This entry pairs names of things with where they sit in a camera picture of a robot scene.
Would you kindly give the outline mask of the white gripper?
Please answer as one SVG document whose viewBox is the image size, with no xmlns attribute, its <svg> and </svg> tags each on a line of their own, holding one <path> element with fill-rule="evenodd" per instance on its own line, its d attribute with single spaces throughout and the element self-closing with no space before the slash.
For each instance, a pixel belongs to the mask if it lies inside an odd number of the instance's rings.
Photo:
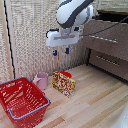
<svg viewBox="0 0 128 128">
<path fill-rule="evenodd" d="M 46 34 L 46 45 L 53 48 L 53 56 L 57 56 L 56 46 L 75 44 L 79 40 L 79 28 L 50 29 Z M 66 47 L 66 54 L 70 53 L 70 47 Z"/>
</svg>

